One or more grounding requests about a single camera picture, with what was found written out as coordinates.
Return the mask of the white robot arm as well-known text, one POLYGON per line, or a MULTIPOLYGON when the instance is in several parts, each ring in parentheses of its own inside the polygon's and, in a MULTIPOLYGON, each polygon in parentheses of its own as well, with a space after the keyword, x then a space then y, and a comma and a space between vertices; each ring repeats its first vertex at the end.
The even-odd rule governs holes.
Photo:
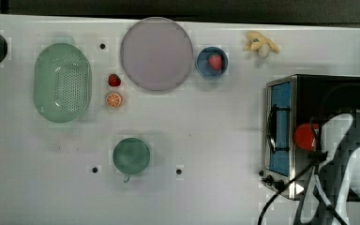
POLYGON ((349 194, 360 199, 360 114, 331 118, 319 137, 323 159, 312 169, 293 225, 351 225, 349 194))

